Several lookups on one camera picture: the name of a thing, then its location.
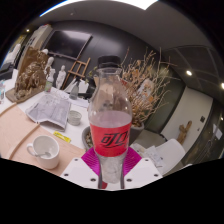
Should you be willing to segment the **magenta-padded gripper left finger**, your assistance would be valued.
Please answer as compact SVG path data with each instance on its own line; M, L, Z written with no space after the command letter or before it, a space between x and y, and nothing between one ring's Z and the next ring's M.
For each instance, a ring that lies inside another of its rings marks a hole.
M73 158L61 177L84 188L99 189L101 170L94 149L90 148L81 158Z

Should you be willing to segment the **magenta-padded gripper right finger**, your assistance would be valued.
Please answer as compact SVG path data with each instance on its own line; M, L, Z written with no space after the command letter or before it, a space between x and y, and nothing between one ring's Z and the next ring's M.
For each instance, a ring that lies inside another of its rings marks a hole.
M122 167L122 189L140 188L161 178L150 158L142 158L134 149L128 148Z

